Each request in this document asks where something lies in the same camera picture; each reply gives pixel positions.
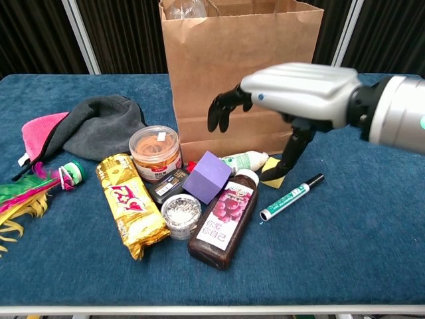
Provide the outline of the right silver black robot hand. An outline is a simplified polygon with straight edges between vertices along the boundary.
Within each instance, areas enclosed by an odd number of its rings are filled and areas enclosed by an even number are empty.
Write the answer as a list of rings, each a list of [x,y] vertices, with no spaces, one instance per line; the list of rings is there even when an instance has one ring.
[[[329,132],[348,124],[347,108],[361,86],[352,68],[289,62],[245,76],[232,90],[217,95],[209,107],[207,128],[228,129],[230,113],[253,105],[279,113],[293,132],[275,167],[264,171],[261,181],[287,175],[316,132]]]

